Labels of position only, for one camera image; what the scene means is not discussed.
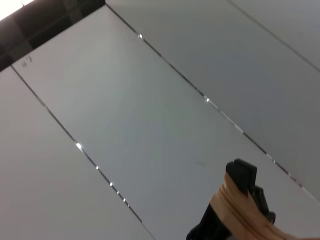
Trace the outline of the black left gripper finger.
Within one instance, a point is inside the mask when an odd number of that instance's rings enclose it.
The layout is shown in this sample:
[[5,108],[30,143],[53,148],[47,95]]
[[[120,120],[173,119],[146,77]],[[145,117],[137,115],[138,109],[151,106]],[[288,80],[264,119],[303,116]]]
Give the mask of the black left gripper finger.
[[186,240],[227,240],[231,236],[232,233],[220,221],[209,204],[200,223],[190,230]]
[[238,158],[229,162],[225,171],[238,190],[246,196],[250,195],[258,210],[269,222],[274,223],[276,214],[269,210],[264,190],[256,185],[257,167]]

